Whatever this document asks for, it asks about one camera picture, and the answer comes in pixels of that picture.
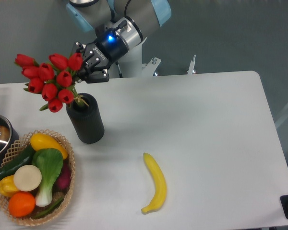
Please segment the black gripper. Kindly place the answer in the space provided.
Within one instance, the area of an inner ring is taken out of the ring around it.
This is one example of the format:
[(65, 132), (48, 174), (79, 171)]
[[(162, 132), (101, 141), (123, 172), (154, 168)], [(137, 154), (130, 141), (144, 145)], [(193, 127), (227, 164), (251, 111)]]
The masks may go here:
[(125, 25), (107, 29), (93, 42), (85, 45), (74, 42), (70, 56), (80, 53), (83, 56), (83, 69), (77, 72), (81, 81), (86, 83), (102, 83), (109, 81), (106, 69), (128, 52), (126, 42), (119, 34)]

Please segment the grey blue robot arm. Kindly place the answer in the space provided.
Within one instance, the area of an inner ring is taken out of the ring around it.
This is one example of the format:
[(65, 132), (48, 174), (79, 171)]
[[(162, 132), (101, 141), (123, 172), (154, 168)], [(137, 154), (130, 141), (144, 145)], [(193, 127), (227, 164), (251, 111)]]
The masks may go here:
[(100, 83), (110, 78), (155, 76), (161, 60), (142, 62), (143, 43), (171, 17), (166, 0), (71, 0), (66, 11), (94, 41), (75, 42), (72, 53), (82, 55), (76, 82)]

